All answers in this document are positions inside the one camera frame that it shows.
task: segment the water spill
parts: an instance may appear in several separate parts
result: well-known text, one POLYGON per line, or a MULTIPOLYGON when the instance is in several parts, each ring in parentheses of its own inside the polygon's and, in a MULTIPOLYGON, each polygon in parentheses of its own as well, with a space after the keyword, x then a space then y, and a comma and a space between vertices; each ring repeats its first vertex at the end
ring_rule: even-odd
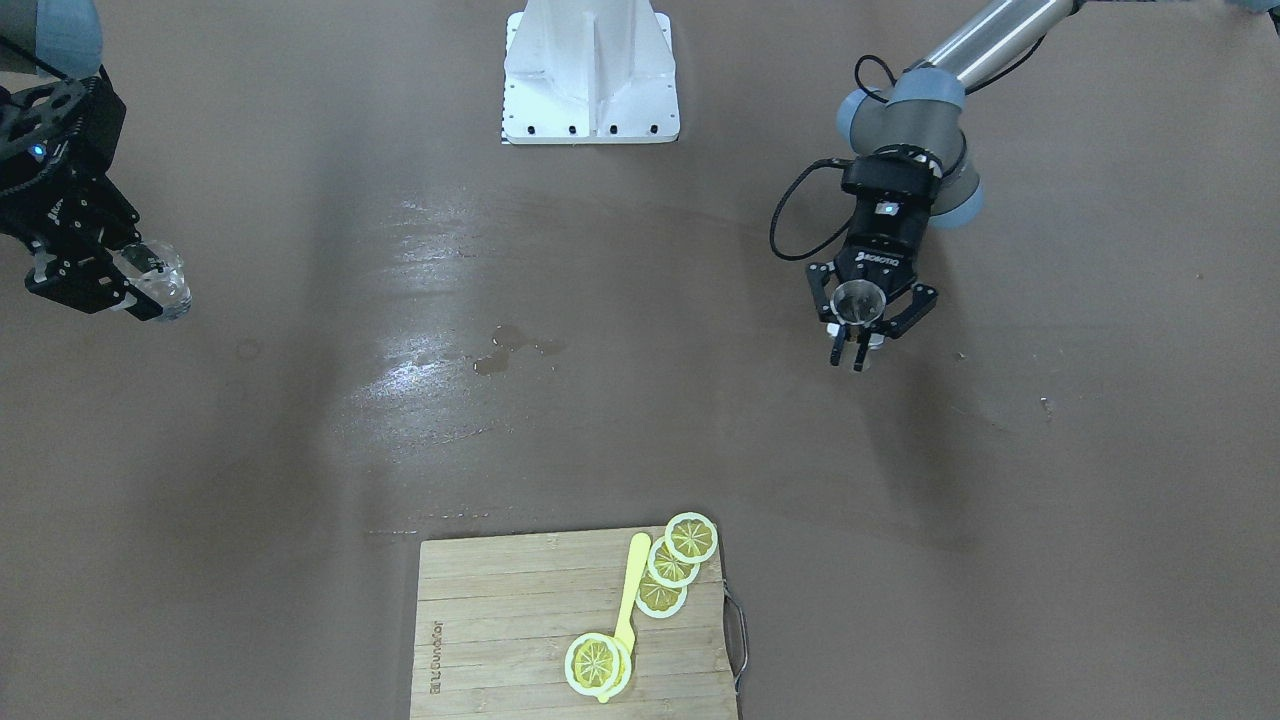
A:
POLYGON ((558 355, 566 343, 556 340, 536 340, 526 336, 515 325, 498 325, 493 331, 493 343, 497 350, 471 364, 477 375, 493 375, 511 366, 511 356, 522 347, 531 346, 539 355, 547 357, 558 355))
POLYGON ((472 363, 471 369, 475 370, 477 375, 493 375, 504 372, 507 369, 509 359, 511 359, 509 350, 499 350, 493 355, 485 355, 484 357, 472 363))
POLYGON ((525 333, 520 332, 520 328, 517 327, 498 325, 498 328, 493 331, 493 343, 499 348, 515 352, 524 347, 527 342, 529 338, 525 337, 525 333))

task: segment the wooden cutting board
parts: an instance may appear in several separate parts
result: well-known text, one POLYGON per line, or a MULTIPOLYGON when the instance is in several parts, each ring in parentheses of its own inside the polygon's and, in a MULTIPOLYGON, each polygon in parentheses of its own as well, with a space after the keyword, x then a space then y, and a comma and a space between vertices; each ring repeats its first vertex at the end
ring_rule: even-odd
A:
POLYGON ((422 543, 413 720, 737 720, 724 642, 721 557, 703 564, 676 615, 639 610, 635 671, 607 705, 564 682, 577 635, 612 633, 630 528, 422 543))

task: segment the toy lemon slice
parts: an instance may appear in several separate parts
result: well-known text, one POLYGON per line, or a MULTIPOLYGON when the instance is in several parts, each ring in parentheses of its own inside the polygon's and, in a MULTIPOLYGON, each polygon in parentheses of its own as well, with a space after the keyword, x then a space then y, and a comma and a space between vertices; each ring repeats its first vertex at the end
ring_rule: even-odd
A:
POLYGON ((580 635, 564 653, 564 679, 579 694, 599 697, 613 689, 622 676, 623 655, 608 635, 600 633, 580 635))
POLYGON ((653 543, 649 550, 649 577, 664 588, 680 589, 692 584, 698 578, 696 562, 685 562, 676 557, 666 541, 653 543))
POLYGON ((716 524, 698 512, 682 512, 672 518, 667 523, 664 539, 676 560, 694 564, 716 555, 719 542, 716 524))
POLYGON ((636 593, 636 607, 640 609, 640 612, 662 620, 678 612, 685 606, 687 597, 687 587, 672 589, 659 584, 653 575, 645 575, 640 580, 640 592, 636 593))

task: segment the brand logo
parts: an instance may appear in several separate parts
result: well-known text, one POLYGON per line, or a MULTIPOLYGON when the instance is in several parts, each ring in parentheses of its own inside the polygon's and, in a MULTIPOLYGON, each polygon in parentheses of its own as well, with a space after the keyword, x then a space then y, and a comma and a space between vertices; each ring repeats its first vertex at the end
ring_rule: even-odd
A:
POLYGON ((431 625, 431 694, 440 694, 440 659, 444 650, 444 623, 431 625))
POLYGON ((901 264, 900 260, 893 258, 884 258, 883 255, 868 255, 865 252, 859 252, 858 258, 854 258, 854 263, 861 263, 867 260, 868 263, 879 263, 881 265, 893 265, 895 268, 901 264))

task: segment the black cable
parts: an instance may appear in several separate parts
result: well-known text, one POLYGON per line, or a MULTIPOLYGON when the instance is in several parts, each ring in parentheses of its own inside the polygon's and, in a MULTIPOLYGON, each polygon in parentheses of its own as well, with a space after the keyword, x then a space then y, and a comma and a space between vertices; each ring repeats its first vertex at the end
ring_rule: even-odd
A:
POLYGON ((951 165, 951 169, 948 169, 947 172, 942 173, 942 179, 947 179, 956 170, 959 170, 960 165, 964 164, 965 158, 968 158, 968 156, 969 156, 969 136, 965 135, 964 131, 960 131, 960 154, 956 155, 956 161, 955 161, 954 165, 951 165))
POLYGON ((835 234, 832 234, 826 241, 823 241, 822 245, 819 245, 818 247, 814 247, 813 250, 810 250, 810 251, 808 251, 808 252, 805 252, 803 255, 787 255, 786 252, 782 252, 781 250, 778 250, 778 237, 777 237, 777 234, 778 234, 778 218, 782 217, 782 209, 787 206, 787 201, 791 200, 791 195, 804 183, 804 181, 810 174, 813 174, 814 170, 820 170, 823 168, 835 168, 835 169, 842 170, 842 169, 845 169, 845 168, 847 168, 847 167, 850 167, 852 164, 854 164, 852 160, 844 160, 841 158, 831 158, 831 159, 814 160, 813 164, 810 164, 808 168, 805 168, 804 172, 800 173, 800 177, 797 177, 796 181, 794 183, 791 183, 791 187, 788 187, 787 191, 782 193, 782 200, 778 200, 778 206, 773 210, 773 219, 769 220, 769 250, 772 250, 776 256, 778 256, 780 259, 786 260, 788 263, 794 263, 796 260, 808 260, 809 258, 813 258, 814 255, 822 252, 832 242, 836 242, 836 240, 838 240, 840 236, 844 234, 845 231, 849 229, 849 225, 851 225, 854 223, 854 217, 852 215, 850 215, 849 219, 845 220, 845 224, 840 225, 840 229, 837 229, 835 232, 835 234))
POLYGON ((10 53, 13 53, 13 54, 18 55, 19 58, 27 60, 28 63, 32 63, 37 68, 45 70, 46 73, 54 76, 58 79, 67 79, 67 73, 59 70, 58 68, 50 65, 49 63, 41 60, 40 58, 32 55, 31 53, 27 51, 26 47, 23 47, 22 45, 18 45, 17 42, 9 40, 8 37, 5 37, 3 35, 0 35, 0 46, 4 46, 10 53))
POLYGON ((978 92, 983 87, 987 87, 988 85, 995 83, 997 79, 1000 79, 1000 78, 1007 76, 1009 73, 1016 70, 1018 68, 1020 68, 1023 65, 1023 63, 1025 63, 1027 60, 1030 60, 1032 55, 1034 55, 1036 51, 1039 50, 1039 46, 1041 46, 1042 42, 1044 42, 1046 37, 1048 37, 1048 36, 1042 35, 1041 38, 1036 41, 1036 45, 1032 45, 1032 49, 1028 50, 1025 55, 1023 55, 1021 58, 1019 58, 1016 63, 1014 63, 1012 65, 1009 65, 1007 68, 1000 70, 993 77, 987 78, 987 79, 979 82, 978 85, 970 87, 969 90, 964 91, 964 94, 965 95, 973 95, 974 92, 978 92))
POLYGON ((886 100, 881 94, 876 92, 874 90, 867 87, 863 83, 863 63, 867 61, 876 63, 884 70, 884 74, 888 76, 890 86, 897 85, 897 76, 893 74, 893 70, 888 67, 888 63, 886 63, 884 59, 881 58, 879 55, 863 55, 861 58, 858 59, 856 63, 854 63, 854 82, 858 83, 858 90, 861 90, 863 92, 867 94, 868 97, 870 97, 877 102, 887 104, 888 100, 886 100))

